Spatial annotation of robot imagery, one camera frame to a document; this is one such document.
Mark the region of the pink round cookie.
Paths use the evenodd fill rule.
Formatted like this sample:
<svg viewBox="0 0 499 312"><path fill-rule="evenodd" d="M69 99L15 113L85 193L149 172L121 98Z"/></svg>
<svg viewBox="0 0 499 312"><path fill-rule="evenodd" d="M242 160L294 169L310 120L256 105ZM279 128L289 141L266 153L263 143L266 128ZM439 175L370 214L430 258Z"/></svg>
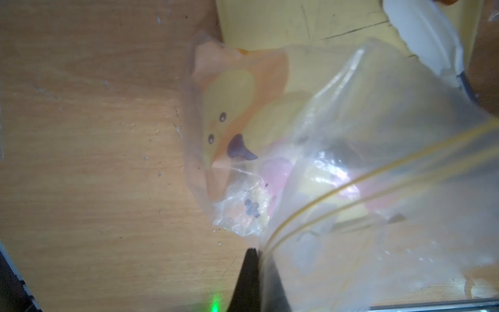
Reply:
<svg viewBox="0 0 499 312"><path fill-rule="evenodd" d="M286 185L294 164L286 158L266 160L259 169L262 187L270 196L277 196Z"/></svg>

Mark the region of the metal tongs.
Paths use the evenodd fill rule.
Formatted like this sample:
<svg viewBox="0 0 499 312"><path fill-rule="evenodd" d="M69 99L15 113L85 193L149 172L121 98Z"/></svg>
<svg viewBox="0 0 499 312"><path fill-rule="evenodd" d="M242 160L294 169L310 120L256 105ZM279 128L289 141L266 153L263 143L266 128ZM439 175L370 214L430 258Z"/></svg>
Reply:
<svg viewBox="0 0 499 312"><path fill-rule="evenodd" d="M465 1L383 1L383 10L409 51L453 88L477 102L466 75L466 52L459 30L471 31Z"/></svg>

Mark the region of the yellow plastic tray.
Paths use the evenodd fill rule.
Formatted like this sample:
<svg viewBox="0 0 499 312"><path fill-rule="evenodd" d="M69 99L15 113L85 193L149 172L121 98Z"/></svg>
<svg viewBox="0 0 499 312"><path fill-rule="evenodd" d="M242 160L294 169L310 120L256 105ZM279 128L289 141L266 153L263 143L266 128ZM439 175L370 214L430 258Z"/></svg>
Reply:
<svg viewBox="0 0 499 312"><path fill-rule="evenodd" d="M217 1L226 45L248 51L286 45L357 45L368 38L409 50L381 1Z"/></svg>

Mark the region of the clear resealable bag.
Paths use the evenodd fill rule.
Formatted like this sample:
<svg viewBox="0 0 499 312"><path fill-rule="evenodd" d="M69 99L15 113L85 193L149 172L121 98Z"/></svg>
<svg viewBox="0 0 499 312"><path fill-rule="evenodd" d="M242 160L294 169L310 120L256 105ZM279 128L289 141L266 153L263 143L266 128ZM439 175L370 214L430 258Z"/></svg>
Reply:
<svg viewBox="0 0 499 312"><path fill-rule="evenodd" d="M498 119L379 40L245 51L201 34L185 176L214 224L273 256L292 311L374 304L498 263ZM277 196L261 165L294 164Z"/></svg>

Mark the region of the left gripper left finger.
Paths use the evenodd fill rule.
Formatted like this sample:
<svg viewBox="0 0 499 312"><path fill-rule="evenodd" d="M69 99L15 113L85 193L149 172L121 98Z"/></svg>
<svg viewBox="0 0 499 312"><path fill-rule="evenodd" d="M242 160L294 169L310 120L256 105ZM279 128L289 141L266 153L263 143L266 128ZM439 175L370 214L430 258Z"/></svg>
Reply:
<svg viewBox="0 0 499 312"><path fill-rule="evenodd" d="M246 251L228 312L259 312L261 295L259 286L259 255L255 248Z"/></svg>

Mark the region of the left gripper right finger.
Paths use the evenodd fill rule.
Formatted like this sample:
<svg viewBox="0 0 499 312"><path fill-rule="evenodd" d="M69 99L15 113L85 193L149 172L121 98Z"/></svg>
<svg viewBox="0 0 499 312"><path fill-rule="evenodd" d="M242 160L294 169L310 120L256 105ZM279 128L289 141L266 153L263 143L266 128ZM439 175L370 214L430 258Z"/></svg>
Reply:
<svg viewBox="0 0 499 312"><path fill-rule="evenodd" d="M261 311L292 311L273 256L260 253Z"/></svg>

